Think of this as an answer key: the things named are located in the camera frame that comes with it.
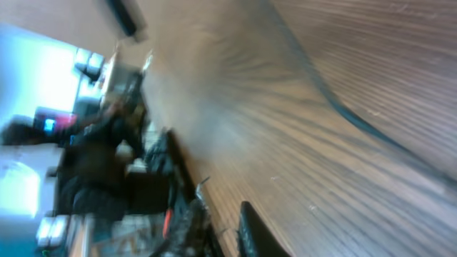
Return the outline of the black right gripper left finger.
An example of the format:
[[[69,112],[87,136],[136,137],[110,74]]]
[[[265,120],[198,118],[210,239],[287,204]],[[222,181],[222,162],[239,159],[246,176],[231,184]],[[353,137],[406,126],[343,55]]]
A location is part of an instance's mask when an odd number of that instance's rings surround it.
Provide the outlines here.
[[[150,257],[222,257],[211,214],[202,192],[206,177],[197,186],[179,184],[174,194],[172,214],[164,223],[163,241]]]

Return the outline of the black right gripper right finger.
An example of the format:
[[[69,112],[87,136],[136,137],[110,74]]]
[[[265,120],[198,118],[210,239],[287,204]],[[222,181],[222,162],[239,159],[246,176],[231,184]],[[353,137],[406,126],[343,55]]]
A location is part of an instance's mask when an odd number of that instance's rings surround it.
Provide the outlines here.
[[[241,257],[290,257],[248,201],[243,201],[238,223]]]

